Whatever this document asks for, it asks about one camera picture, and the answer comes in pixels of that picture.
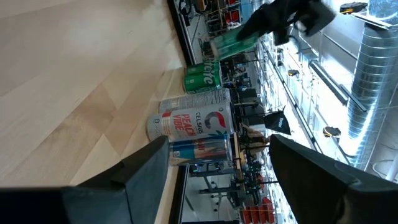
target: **silver ductwork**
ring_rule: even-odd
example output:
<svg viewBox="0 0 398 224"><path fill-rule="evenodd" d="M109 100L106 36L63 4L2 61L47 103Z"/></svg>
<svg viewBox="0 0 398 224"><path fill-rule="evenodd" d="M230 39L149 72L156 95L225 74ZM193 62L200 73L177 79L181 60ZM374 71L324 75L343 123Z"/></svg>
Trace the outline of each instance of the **silver ductwork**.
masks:
<svg viewBox="0 0 398 224"><path fill-rule="evenodd" d="M396 0L369 0L368 11L385 22L398 24ZM397 83L398 30L366 24L351 93L367 111L349 101L348 133L340 139L351 165L358 169L365 170L369 163Z"/></svg>

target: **green bottle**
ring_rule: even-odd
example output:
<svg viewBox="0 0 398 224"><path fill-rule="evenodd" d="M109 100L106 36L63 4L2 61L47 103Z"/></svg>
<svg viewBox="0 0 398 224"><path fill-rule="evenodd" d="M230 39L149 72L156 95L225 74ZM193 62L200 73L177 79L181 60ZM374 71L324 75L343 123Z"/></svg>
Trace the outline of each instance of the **green bottle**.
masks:
<svg viewBox="0 0 398 224"><path fill-rule="evenodd" d="M222 60L254 46L259 38L259 34L257 32L242 41L236 40L236 36L242 28L243 27L238 27L230 30L210 41L211 51L216 60Z"/></svg>
<svg viewBox="0 0 398 224"><path fill-rule="evenodd" d="M189 66L183 79L183 85L188 94L221 89L220 63L204 62Z"/></svg>

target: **wooden table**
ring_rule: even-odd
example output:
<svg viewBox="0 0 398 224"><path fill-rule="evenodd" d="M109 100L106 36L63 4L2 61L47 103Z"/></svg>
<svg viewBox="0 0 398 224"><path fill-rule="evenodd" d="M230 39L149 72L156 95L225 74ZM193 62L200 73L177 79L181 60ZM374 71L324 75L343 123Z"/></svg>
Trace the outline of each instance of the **wooden table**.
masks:
<svg viewBox="0 0 398 224"><path fill-rule="evenodd" d="M0 186L76 185L146 145L146 119L183 93L172 24L161 0L1 1Z"/></svg>

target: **energy drink can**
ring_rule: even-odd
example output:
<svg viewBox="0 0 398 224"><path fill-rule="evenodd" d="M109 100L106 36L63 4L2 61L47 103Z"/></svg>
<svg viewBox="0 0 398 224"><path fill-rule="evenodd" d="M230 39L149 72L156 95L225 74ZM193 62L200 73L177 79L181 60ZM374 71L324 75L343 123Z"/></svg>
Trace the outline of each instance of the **energy drink can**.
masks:
<svg viewBox="0 0 398 224"><path fill-rule="evenodd" d="M231 160L229 136L215 136L204 139L170 143L172 166Z"/></svg>
<svg viewBox="0 0 398 224"><path fill-rule="evenodd" d="M159 112L198 108L223 102L231 102L231 92L227 88L162 100Z"/></svg>
<svg viewBox="0 0 398 224"><path fill-rule="evenodd" d="M207 138L234 132L231 103L188 108L151 116L147 121L150 140L165 135L170 142Z"/></svg>
<svg viewBox="0 0 398 224"><path fill-rule="evenodd" d="M188 94L203 93L222 88L219 62L204 62L187 68L183 86Z"/></svg>
<svg viewBox="0 0 398 224"><path fill-rule="evenodd" d="M236 40L236 36L242 28L243 27L232 29L210 41L211 51L216 60L222 60L254 46L259 38L259 34L257 32L244 40Z"/></svg>

